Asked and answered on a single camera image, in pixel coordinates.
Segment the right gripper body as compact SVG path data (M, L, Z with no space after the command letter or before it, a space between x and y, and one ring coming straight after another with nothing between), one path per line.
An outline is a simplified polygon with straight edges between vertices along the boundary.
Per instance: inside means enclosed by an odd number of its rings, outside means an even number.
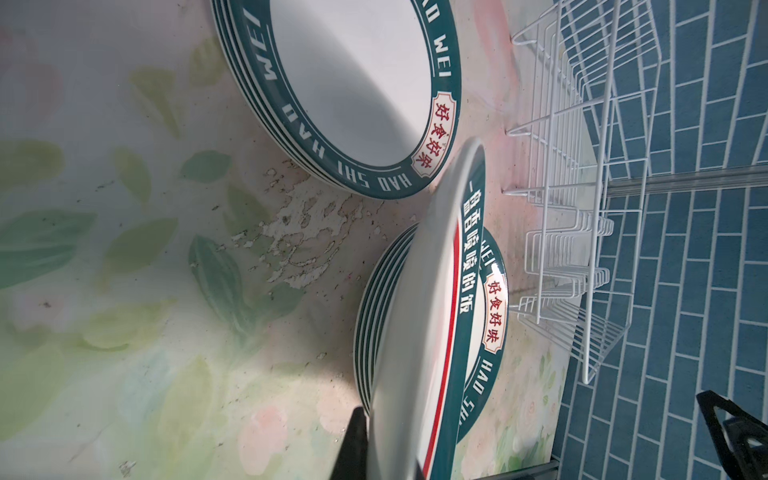
M716 454L730 479L767 478L767 425L714 391L696 395Z

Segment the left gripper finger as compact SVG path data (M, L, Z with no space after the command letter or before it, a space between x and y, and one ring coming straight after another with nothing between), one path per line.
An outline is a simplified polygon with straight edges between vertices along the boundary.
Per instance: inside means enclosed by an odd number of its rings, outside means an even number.
M367 416L364 408L359 406L352 411L330 479L365 480L367 450Z

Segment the white plate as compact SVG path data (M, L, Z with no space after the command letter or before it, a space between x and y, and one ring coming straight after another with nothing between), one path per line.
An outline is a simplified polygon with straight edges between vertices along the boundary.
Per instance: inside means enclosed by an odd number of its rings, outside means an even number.
M460 430L486 165L469 138L415 230L374 372L366 475L447 479Z
M378 200L435 181L462 102L447 1L215 1L224 56L248 106L318 179Z
M366 412L372 404L374 371L384 326L417 228L416 224L407 228L385 250L367 282L358 311L353 346L354 377ZM470 432L486 406L506 346L507 272L499 246L489 230L483 233L479 259L458 440Z

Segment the white wire dish rack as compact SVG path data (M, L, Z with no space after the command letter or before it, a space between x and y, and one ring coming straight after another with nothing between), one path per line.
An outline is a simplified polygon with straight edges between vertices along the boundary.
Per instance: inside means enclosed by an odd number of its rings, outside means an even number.
M534 206L512 307L590 383L633 320L662 52L648 1L557 1L511 38L533 59L523 143Z

